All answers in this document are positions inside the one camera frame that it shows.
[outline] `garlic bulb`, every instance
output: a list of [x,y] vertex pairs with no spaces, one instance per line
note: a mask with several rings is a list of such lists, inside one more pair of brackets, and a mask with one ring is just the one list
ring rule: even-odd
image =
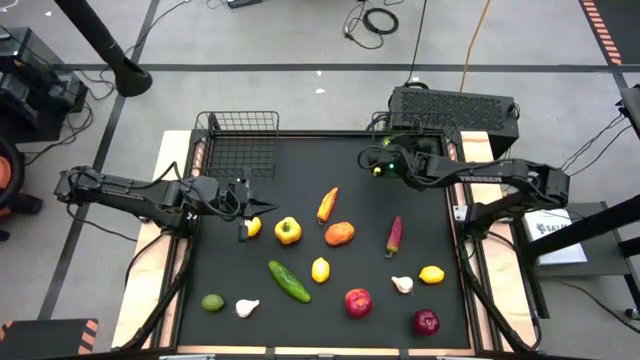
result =
[[245,318],[249,316],[258,305],[260,305],[260,300],[239,300],[236,303],[236,314],[241,318]]
[[398,291],[403,294],[408,294],[411,292],[411,290],[413,290],[413,280],[408,276],[403,276],[400,278],[394,276],[391,278],[391,281],[396,284]]

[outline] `toy fruit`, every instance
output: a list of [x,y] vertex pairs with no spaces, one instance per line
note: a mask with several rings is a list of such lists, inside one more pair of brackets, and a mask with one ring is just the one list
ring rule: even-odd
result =
[[292,217],[286,217],[276,224],[276,237],[284,245],[289,245],[293,242],[300,240],[302,236],[302,227],[296,219]]
[[202,298],[202,308],[205,311],[216,312],[222,309],[224,300],[218,294],[209,294]]
[[419,277],[426,284],[437,284],[444,279],[444,271],[437,266],[425,266],[420,271]]
[[329,278],[329,272],[331,271],[331,267],[329,263],[324,258],[317,258],[316,261],[311,265],[311,277],[318,284],[322,284],[327,281]]
[[247,226],[249,237],[256,236],[262,227],[262,221],[257,216],[251,220],[245,220],[244,224]]
[[353,239],[356,229],[348,222],[331,225],[324,234],[324,239],[331,246],[338,246]]
[[440,329],[440,320],[433,311],[422,309],[413,314],[413,331],[416,335],[435,335],[438,329]]
[[371,312],[373,300],[371,295],[365,289],[353,289],[347,292],[344,297],[344,304],[347,313],[352,318],[360,319],[367,316]]
[[236,303],[236,314],[241,318],[245,318],[249,316],[258,305],[260,305],[260,300],[238,300]]
[[289,296],[303,303],[311,301],[311,295],[309,295],[304,286],[282,264],[275,260],[269,261],[269,270],[274,280]]
[[395,276],[391,277],[391,281],[396,284],[396,288],[403,294],[408,294],[413,290],[413,279],[408,276],[403,276],[401,278],[397,278]]
[[400,240],[402,240],[402,218],[396,216],[393,219],[393,225],[391,225],[391,233],[389,233],[389,239],[387,240],[387,259],[391,258],[393,254],[398,252],[400,246]]
[[333,188],[322,199],[320,207],[318,208],[318,215],[316,216],[319,224],[324,224],[329,220],[333,205],[336,203],[336,197],[338,197],[338,188]]

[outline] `black pole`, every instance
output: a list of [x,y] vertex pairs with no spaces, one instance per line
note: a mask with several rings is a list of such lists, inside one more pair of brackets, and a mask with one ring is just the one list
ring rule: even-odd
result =
[[530,263],[533,263],[540,255],[564,249],[638,219],[640,219],[640,195],[530,242],[524,246],[522,253]]
[[125,56],[122,48],[86,0],[55,2],[102,60],[111,67],[116,77],[116,90],[120,95],[137,96],[149,90],[153,83],[151,75]]

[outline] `lime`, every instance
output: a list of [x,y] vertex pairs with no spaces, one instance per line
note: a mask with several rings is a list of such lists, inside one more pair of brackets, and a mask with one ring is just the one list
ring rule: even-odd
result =
[[218,294],[209,294],[202,298],[202,308],[205,311],[215,312],[224,306],[224,300],[222,300],[222,296]]

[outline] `wooden board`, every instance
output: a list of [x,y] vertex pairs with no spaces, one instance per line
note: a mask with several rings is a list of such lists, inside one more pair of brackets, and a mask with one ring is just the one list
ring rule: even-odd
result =
[[[176,161],[182,171],[185,166],[187,151],[189,148],[190,131],[165,132],[154,178],[164,171],[172,161]],[[493,160],[488,135],[484,132],[463,132],[463,149],[466,161],[491,161]],[[492,202],[502,197],[499,185],[474,184],[471,186],[475,201]],[[511,239],[509,227],[506,224],[494,224],[492,231]],[[159,234],[157,226],[143,225],[140,231],[136,252]],[[524,292],[524,285],[518,267],[518,260],[513,251],[491,239],[483,242],[486,262],[488,266],[491,289],[498,308],[502,311],[511,326],[520,334],[522,339],[532,344],[535,341],[535,332],[529,314],[529,306]],[[164,275],[169,239],[163,239],[156,244],[147,254],[142,256],[133,267],[129,277],[129,284],[125,290],[120,317],[116,326],[113,346],[120,346],[128,341],[146,320],[149,312],[158,302],[158,296]],[[487,315],[479,302],[476,302],[480,321],[481,338],[485,349],[490,349],[489,326]],[[169,345],[169,335],[172,331],[175,314],[175,301],[169,306],[165,314],[161,346]],[[505,349],[508,344],[503,339]],[[336,354],[349,355],[374,355],[377,350],[384,354],[397,354],[397,349],[324,349],[324,348],[287,348],[278,347],[278,354],[327,354],[339,350]],[[229,347],[229,346],[184,346],[179,347],[180,352],[185,353],[234,353],[234,354],[263,354],[264,347]],[[411,355],[467,355],[468,350],[448,349],[411,349]]]
[[[466,161],[493,161],[489,136],[486,132],[462,132],[462,148]],[[471,194],[475,202],[486,204],[502,198],[502,189],[497,184],[472,184]],[[508,224],[494,223],[491,231],[513,242]],[[532,345],[536,340],[536,334],[516,254],[511,248],[501,244],[499,240],[492,239],[491,236],[482,241],[482,247],[496,306],[522,340]],[[504,338],[502,338],[502,346],[505,351],[511,349]]]

